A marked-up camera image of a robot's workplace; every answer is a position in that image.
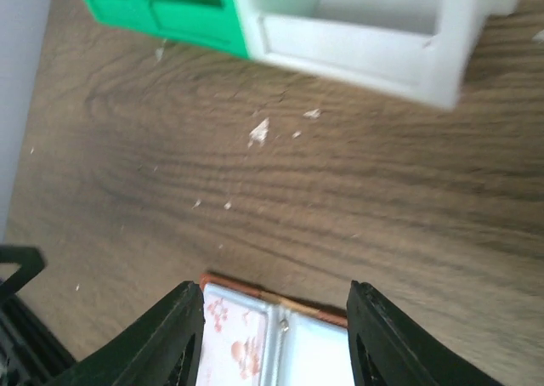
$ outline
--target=gray wall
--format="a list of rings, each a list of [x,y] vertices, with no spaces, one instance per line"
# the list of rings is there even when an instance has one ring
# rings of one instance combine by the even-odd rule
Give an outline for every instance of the gray wall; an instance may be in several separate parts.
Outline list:
[[[0,241],[8,221],[50,0],[0,0]]]

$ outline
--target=white container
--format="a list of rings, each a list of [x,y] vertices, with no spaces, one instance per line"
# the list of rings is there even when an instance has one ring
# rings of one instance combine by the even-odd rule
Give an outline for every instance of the white container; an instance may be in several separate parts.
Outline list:
[[[519,0],[236,0],[251,57],[451,109],[490,14]]]

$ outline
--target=green container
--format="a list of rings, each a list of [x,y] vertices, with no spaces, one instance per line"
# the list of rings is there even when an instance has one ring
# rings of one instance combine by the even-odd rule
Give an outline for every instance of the green container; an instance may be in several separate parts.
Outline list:
[[[234,0],[85,0],[96,20],[247,58]]]

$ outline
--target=wooden table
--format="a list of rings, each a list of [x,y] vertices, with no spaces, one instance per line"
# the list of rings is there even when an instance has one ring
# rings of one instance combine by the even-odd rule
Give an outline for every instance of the wooden table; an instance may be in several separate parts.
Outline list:
[[[157,62],[53,0],[8,226],[49,266],[23,298],[82,358],[208,269],[337,306],[369,281],[544,384],[542,29],[544,0],[491,20],[444,113],[183,44]]]

